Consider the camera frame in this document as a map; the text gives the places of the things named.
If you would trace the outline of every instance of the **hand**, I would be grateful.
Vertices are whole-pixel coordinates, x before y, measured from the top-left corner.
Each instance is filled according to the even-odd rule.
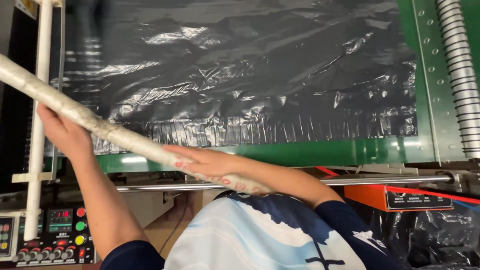
[[[194,160],[194,163],[187,165],[187,170],[213,177],[222,177],[231,173],[239,173],[240,168],[244,167],[244,164],[249,160],[241,156],[230,155],[211,149],[190,148],[175,145],[164,145],[163,149]]]
[[[70,159],[72,165],[95,158],[88,131],[67,118],[58,116],[41,103],[36,112],[43,122],[45,136]]]

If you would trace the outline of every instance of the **black cable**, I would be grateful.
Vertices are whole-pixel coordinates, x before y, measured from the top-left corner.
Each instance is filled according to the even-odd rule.
[[[165,243],[163,243],[163,246],[162,248],[160,249],[160,251],[158,252],[159,254],[162,253],[163,249],[165,248],[165,245],[168,243],[168,241],[170,240],[170,238],[172,237],[173,233],[177,230],[177,228],[180,226],[180,223],[182,222],[183,220],[183,217],[185,217],[185,213],[187,212],[187,206],[188,206],[188,193],[184,193],[185,194],[185,208],[183,208],[183,214],[181,215],[181,218],[179,220],[179,222],[177,223],[177,225],[175,226],[175,228],[173,228],[173,231],[172,233],[168,236],[167,240],[165,241]]]

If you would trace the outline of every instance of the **navy sleeve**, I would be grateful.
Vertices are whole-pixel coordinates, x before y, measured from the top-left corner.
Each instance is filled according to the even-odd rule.
[[[388,255],[385,245],[346,203],[326,201],[315,208],[317,215],[337,231],[369,270],[405,269]]]
[[[100,270],[159,270],[165,260],[151,243],[135,240],[112,250],[103,260]]]

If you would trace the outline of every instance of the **orange control box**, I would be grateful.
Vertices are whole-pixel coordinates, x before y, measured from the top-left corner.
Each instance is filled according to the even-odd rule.
[[[386,191],[384,185],[347,185],[345,197],[385,212],[449,210],[453,201],[448,198]]]

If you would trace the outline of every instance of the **forearm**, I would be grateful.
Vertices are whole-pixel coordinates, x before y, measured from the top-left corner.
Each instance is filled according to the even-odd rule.
[[[299,198],[313,207],[329,201],[343,201],[330,187],[300,170],[241,158],[238,174],[273,190]]]
[[[101,258],[123,243],[148,241],[140,224],[96,158],[72,161],[87,211],[88,226]]]

